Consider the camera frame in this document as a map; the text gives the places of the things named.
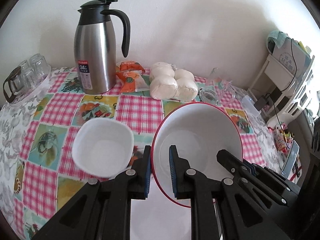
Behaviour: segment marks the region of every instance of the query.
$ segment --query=thermos label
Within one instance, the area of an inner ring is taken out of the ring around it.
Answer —
[[[80,79],[84,89],[92,89],[89,64],[86,60],[78,60]]]

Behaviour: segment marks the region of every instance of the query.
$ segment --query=brown cup handle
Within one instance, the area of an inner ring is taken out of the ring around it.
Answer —
[[[3,94],[4,94],[5,99],[8,101],[8,103],[12,103],[15,100],[16,96],[12,92],[9,80],[10,80],[10,78],[7,77],[7,79],[3,82],[2,88],[3,88]],[[4,90],[4,85],[6,83],[8,83],[8,85],[9,85],[9,89],[10,89],[10,92],[11,92],[11,96],[10,97],[8,96],[7,92]]]

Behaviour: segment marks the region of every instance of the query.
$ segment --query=red label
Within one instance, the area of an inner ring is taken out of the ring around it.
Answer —
[[[78,60],[78,64],[87,64],[88,62],[86,60]]]

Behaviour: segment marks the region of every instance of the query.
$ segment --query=floral tablecloth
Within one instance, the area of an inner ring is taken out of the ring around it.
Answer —
[[[206,79],[196,77],[201,89]],[[80,127],[95,117],[114,118],[134,132],[134,150],[128,165],[151,145],[163,118],[184,104],[154,100],[148,91],[120,94],[121,82],[101,95],[81,90],[75,68],[52,72],[49,86],[21,105],[6,103],[0,112],[0,209],[21,239],[31,237],[92,176],[71,158]],[[235,88],[238,99],[244,91]],[[272,135],[261,117],[246,113],[238,99],[227,94],[219,106],[236,124],[243,156],[251,163],[280,171]]]

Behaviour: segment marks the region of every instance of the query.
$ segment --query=checkered tablecloth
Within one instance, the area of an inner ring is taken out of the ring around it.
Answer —
[[[195,77],[199,88],[206,79]],[[80,127],[90,118],[114,118],[134,132],[132,158],[142,156],[151,145],[164,117],[184,104],[176,100],[154,100],[148,91],[120,94],[121,82],[102,95],[86,95],[75,69],[62,72],[38,105],[28,126],[19,154],[17,176],[23,178],[14,193],[16,233],[30,239],[92,176],[72,160],[71,149]],[[240,102],[229,102],[227,94],[218,106],[237,125],[243,156],[264,166],[259,143]]]

